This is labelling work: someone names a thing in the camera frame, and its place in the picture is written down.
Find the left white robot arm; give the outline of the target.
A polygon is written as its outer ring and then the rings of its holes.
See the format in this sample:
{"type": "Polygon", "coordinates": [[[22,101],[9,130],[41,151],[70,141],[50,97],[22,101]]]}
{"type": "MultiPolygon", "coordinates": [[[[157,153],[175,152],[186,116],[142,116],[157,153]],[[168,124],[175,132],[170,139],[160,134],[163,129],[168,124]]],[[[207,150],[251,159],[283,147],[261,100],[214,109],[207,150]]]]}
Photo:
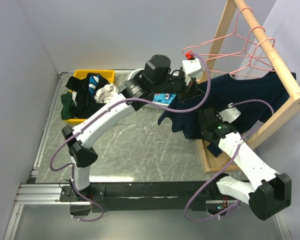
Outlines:
{"type": "Polygon", "coordinates": [[[136,70],[100,110],[87,120],[70,128],[62,129],[71,159],[71,194],[76,200],[84,201],[91,195],[89,180],[91,165],[98,159],[94,143],[112,126],[125,117],[137,112],[144,105],[153,104],[155,94],[178,94],[188,100],[200,94],[197,80],[209,68],[206,61],[191,52],[182,61],[177,75],[171,72],[171,60],[161,54],[151,57],[144,68],[136,70]]]}

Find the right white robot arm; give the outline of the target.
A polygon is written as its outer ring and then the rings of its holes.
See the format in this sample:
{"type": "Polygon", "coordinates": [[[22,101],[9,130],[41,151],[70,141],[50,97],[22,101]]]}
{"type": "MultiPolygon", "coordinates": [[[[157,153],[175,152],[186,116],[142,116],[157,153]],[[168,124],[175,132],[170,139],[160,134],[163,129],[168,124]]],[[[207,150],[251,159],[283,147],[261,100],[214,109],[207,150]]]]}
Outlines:
{"type": "Polygon", "coordinates": [[[218,146],[248,178],[248,182],[243,182],[223,175],[209,186],[209,195],[216,200],[224,195],[236,198],[264,221],[291,205],[292,180],[268,166],[245,143],[232,125],[240,114],[237,108],[221,112],[212,107],[197,110],[202,138],[218,146]]]}

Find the navy blue t shirt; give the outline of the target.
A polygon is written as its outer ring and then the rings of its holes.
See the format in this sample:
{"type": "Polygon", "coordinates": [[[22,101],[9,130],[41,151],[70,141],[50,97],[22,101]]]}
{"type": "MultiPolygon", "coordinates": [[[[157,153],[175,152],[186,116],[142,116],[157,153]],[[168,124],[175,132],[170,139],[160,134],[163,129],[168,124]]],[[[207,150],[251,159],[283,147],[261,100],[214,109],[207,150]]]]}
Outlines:
{"type": "MultiPolygon", "coordinates": [[[[239,103],[241,115],[232,123],[241,134],[250,130],[256,122],[266,122],[288,99],[289,94],[275,72],[261,78],[233,79],[229,74],[211,80],[210,92],[203,108],[212,107],[220,112],[230,103],[239,103]]],[[[170,119],[172,132],[182,132],[187,139],[201,139],[201,129],[196,111],[174,113],[164,111],[158,118],[161,124],[170,119]]]]}

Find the pink wire hanger front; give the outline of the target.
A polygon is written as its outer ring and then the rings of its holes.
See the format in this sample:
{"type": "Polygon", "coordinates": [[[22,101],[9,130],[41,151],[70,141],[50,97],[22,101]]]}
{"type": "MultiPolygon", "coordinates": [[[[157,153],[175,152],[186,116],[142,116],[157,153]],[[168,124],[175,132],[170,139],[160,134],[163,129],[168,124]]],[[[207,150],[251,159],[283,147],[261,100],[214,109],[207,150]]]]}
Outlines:
{"type": "Polygon", "coordinates": [[[247,50],[247,46],[244,46],[245,58],[241,66],[229,72],[229,75],[236,80],[258,79],[268,73],[274,73],[275,69],[262,49],[261,44],[269,43],[274,48],[276,40],[273,37],[267,37],[265,40],[258,42],[255,46],[247,50]]]}

